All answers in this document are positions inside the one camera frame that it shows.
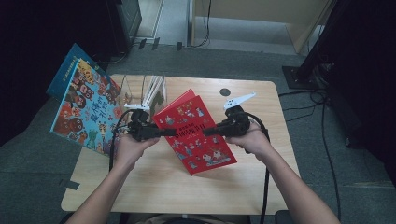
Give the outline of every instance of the hand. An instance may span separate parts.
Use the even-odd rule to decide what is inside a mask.
[[[274,150],[260,126],[255,122],[250,123],[250,128],[245,135],[227,137],[225,141],[230,144],[236,144],[253,153],[259,161],[263,161],[263,157],[268,150]]]
[[[155,145],[159,140],[160,138],[151,138],[138,142],[130,134],[123,134],[120,137],[115,166],[132,171],[134,164],[143,156],[145,149]]]

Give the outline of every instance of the forearm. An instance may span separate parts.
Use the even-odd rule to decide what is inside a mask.
[[[114,167],[67,223],[106,223],[129,171]]]
[[[295,174],[275,150],[268,152],[262,160],[296,223],[339,223],[329,206]]]

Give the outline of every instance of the person's right hand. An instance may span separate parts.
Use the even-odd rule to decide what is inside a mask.
[[[250,128],[243,136],[226,137],[225,141],[230,144],[246,149],[253,153],[259,161],[263,161],[263,157],[268,150],[274,150],[267,137],[255,122],[250,123]]]

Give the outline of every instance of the white object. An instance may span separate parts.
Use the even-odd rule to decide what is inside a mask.
[[[142,110],[149,110],[148,105],[124,105],[125,107],[131,108],[131,109],[142,109]]]
[[[255,95],[256,95],[256,92],[252,92],[251,94],[248,94],[248,95],[244,95],[244,96],[233,98],[231,100],[227,100],[225,102],[224,109],[226,110],[226,109],[231,108],[233,106],[240,105],[240,104],[244,103],[246,100],[252,98]]]

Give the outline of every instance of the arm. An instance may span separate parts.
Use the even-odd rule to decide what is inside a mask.
[[[252,123],[246,135],[226,138],[226,141],[250,151],[267,166],[296,223],[340,223],[329,206],[271,146],[257,124]]]
[[[106,223],[111,207],[128,174],[134,169],[144,150],[156,144],[158,140],[156,138],[137,142],[131,135],[123,135],[113,169],[66,223]]]

